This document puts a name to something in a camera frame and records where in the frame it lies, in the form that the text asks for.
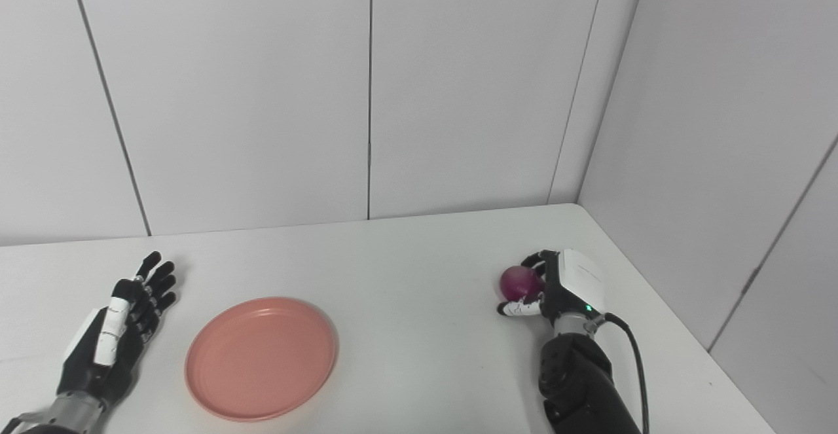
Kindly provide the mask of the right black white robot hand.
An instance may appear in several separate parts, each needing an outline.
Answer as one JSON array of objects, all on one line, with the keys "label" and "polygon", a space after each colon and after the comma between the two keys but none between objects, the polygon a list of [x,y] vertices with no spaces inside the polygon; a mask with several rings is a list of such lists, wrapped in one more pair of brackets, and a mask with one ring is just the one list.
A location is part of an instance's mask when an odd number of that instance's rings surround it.
[{"label": "right black white robot hand", "polygon": [[554,329],[562,319],[582,325],[604,320],[605,282],[602,271],[575,249],[543,249],[526,256],[500,276],[496,308],[502,317],[542,317]]}]

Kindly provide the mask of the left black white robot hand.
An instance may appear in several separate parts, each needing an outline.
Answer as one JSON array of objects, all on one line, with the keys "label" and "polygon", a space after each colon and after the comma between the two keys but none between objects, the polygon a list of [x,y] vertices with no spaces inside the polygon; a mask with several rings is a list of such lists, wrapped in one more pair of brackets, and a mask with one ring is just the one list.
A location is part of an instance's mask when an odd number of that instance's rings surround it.
[{"label": "left black white robot hand", "polygon": [[57,395],[84,393],[105,408],[128,395],[145,348],[177,300],[174,270],[175,264],[155,251],[134,276],[117,282],[107,306],[96,312],[66,357]]}]

